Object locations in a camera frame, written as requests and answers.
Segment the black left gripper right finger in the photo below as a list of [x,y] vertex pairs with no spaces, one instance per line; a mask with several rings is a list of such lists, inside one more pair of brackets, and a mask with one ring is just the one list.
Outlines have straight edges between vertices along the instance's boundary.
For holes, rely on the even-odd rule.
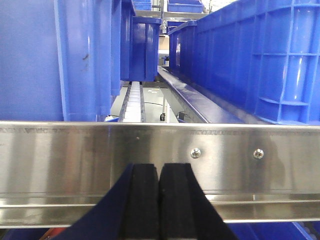
[[236,240],[206,198],[189,163],[164,164],[159,179],[162,240]]

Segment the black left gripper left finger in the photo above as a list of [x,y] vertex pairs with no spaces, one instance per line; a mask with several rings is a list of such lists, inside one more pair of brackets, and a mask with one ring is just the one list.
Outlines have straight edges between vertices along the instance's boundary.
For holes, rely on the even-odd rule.
[[158,175],[153,164],[129,164],[107,194],[56,240],[158,240]]

